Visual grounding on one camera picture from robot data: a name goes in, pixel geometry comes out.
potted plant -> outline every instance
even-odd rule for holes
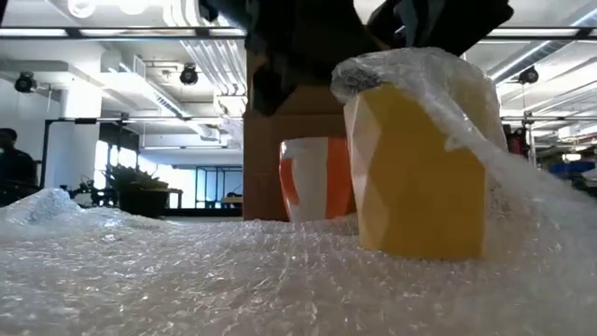
[[[122,165],[111,166],[105,175],[109,185],[118,193],[120,210],[151,218],[162,215],[171,192],[168,183]]]

person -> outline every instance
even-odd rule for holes
[[[37,185],[37,164],[29,154],[15,148],[17,132],[0,129],[0,183]]]

faceted yellow vase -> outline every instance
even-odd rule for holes
[[[418,259],[481,256],[485,170],[446,150],[421,106],[386,84],[344,110],[363,247]]]

orange stripe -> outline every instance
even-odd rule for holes
[[[344,138],[327,140],[327,208],[326,218],[349,213],[353,198],[348,144]]]
[[[280,160],[280,183],[282,184],[282,195],[285,204],[299,204],[299,194],[295,187],[295,180],[292,176],[292,158]]]

orange and white mug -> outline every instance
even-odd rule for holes
[[[345,138],[283,141],[280,145],[280,181],[286,213],[293,222],[332,219],[354,212]]]

